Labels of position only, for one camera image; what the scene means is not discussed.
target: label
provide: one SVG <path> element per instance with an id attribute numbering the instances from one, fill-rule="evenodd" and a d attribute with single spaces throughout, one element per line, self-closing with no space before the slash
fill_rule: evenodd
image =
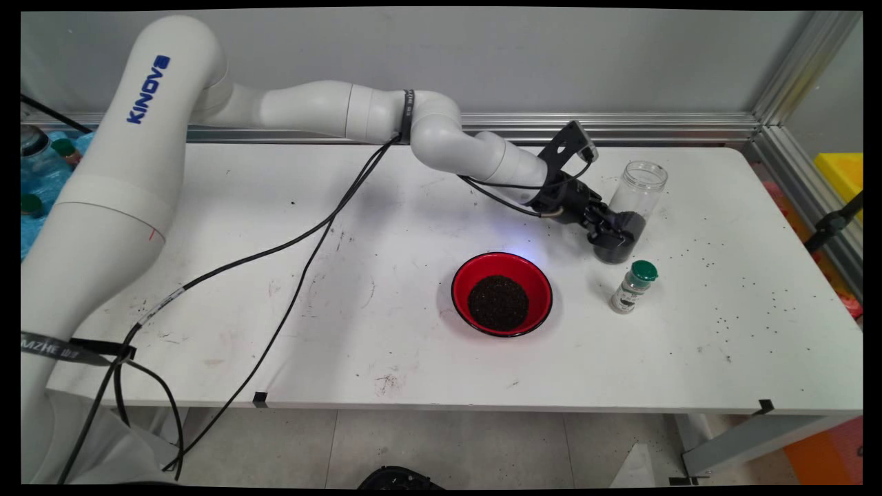
<path id="1" fill-rule="evenodd" d="M 21 331 L 21 351 L 65 362 L 98 366 L 110 365 L 110 361 L 105 357 L 81 346 L 27 331 Z"/>
<path id="2" fill-rule="evenodd" d="M 616 312 L 631 313 L 637 304 L 637 300 L 640 299 L 640 295 L 641 293 L 632 293 L 619 286 L 616 289 L 616 293 L 609 300 L 609 304 L 612 305 L 613 310 Z"/>
<path id="3" fill-rule="evenodd" d="M 131 107 L 129 118 L 125 119 L 125 122 L 141 124 L 141 119 L 143 119 L 150 110 L 148 102 L 153 99 L 153 95 L 156 94 L 156 90 L 160 87 L 159 78 L 162 77 L 162 71 L 160 71 L 160 69 L 167 69 L 170 61 L 171 58 L 164 55 L 158 55 L 156 56 L 156 59 L 153 60 L 153 67 L 150 68 L 150 74 L 147 74 L 144 84 L 141 85 L 141 92 L 138 94 L 138 99 L 135 100 L 135 104 Z"/>

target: table leg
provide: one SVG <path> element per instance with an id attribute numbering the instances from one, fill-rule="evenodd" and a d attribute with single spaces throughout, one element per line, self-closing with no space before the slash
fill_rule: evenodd
<path id="1" fill-rule="evenodd" d="M 826 431 L 854 417 L 757 415 L 683 454 L 686 474 L 710 476 L 732 465 L 749 462 L 789 444 Z"/>

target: table surface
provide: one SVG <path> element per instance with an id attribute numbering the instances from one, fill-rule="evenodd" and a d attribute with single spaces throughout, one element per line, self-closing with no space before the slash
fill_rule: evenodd
<path id="1" fill-rule="evenodd" d="M 76 336 L 119 341 L 193 277 L 315 225 L 375 149 L 187 145 L 161 256 Z M 583 180 L 609 199 L 632 160 L 661 164 L 669 181 L 634 251 L 660 277 L 619 315 L 607 300 L 628 264 L 601 263 L 582 228 L 498 205 L 394 147 L 338 216 L 233 405 L 265 391 L 269 406 L 291 408 L 751 413 L 770 399 L 774 413 L 861 413 L 863 334 L 743 156 L 604 147 Z M 580 167 L 574 159 L 565 169 Z M 317 241 L 188 291 L 135 338 L 138 361 L 179 405 L 223 404 L 278 326 Z M 551 282 L 553 309 L 531 334 L 488 336 L 452 308 L 457 268 L 495 251 L 532 260 Z M 103 373 L 59 363 L 49 384 L 93 397 Z M 123 390 L 129 404 L 168 404 L 133 370 Z"/>

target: black bowl rim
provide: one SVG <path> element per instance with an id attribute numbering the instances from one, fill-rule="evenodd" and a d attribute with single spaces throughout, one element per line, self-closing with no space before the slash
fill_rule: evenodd
<path id="1" fill-rule="evenodd" d="M 468 262 L 470 262 L 474 259 L 484 257 L 487 255 L 492 255 L 495 253 L 501 253 L 504 255 L 512 255 L 513 257 L 517 257 L 519 259 L 522 259 L 526 263 L 532 265 L 533 267 L 536 267 L 536 270 L 538 270 L 539 274 L 542 275 L 542 278 L 545 279 L 545 283 L 549 285 L 549 308 L 548 308 L 548 310 L 545 312 L 545 315 L 542 315 L 542 318 L 538 322 L 536 322 L 535 326 L 530 327 L 529 329 L 527 329 L 526 331 L 524 331 L 522 333 L 496 334 L 492 331 L 487 331 L 487 330 L 481 329 L 480 327 L 476 326 L 475 324 L 472 324 L 471 322 L 468 321 L 468 319 L 466 319 L 466 316 L 462 314 L 462 311 L 460 311 L 460 308 L 456 305 L 456 298 L 453 297 L 453 286 L 456 284 L 456 278 L 460 276 L 460 271 L 462 270 L 462 268 L 465 267 Z M 520 255 L 516 255 L 514 253 L 509 253 L 509 252 L 486 252 L 486 253 L 481 253 L 480 255 L 475 255 L 471 259 L 468 259 L 468 260 L 462 262 L 462 265 L 460 266 L 460 268 L 456 269 L 456 274 L 453 275 L 453 280 L 450 282 L 450 300 L 453 303 L 453 308 L 456 309 L 456 312 L 460 315 L 460 318 L 465 323 L 467 323 L 470 327 L 473 327 L 474 329 L 477 329 L 478 331 L 481 331 L 482 333 L 487 334 L 487 335 L 491 335 L 493 337 L 518 337 L 518 336 L 522 336 L 524 334 L 532 333 L 533 331 L 536 330 L 536 328 L 541 326 L 545 322 L 545 320 L 549 317 L 549 315 L 551 314 L 551 307 L 554 306 L 554 290 L 551 288 L 551 282 L 549 281 L 548 276 L 545 275 L 545 273 L 542 271 L 542 269 L 539 268 L 539 266 L 537 266 L 535 263 L 531 262 L 530 260 L 525 259 L 524 257 L 521 257 Z"/>

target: white robotic arm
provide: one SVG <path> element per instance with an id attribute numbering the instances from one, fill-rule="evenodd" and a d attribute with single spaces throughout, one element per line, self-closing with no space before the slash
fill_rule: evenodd
<path id="1" fill-rule="evenodd" d="M 404 97 L 339 81 L 272 91 L 239 86 L 202 22 L 153 22 L 136 40 L 88 154 L 21 265 L 21 329 L 67 341 L 153 264 L 174 217 L 190 122 L 383 143 L 400 132 Z M 433 169 L 536 186 L 548 175 L 545 162 L 493 133 L 463 133 L 456 103 L 431 91 L 415 92 L 410 139 L 417 159 Z M 500 191 L 522 204 L 535 195 Z M 54 365 L 21 354 L 22 482 L 54 481 L 82 424 L 82 412 L 63 411 L 69 402 L 47 396 Z"/>

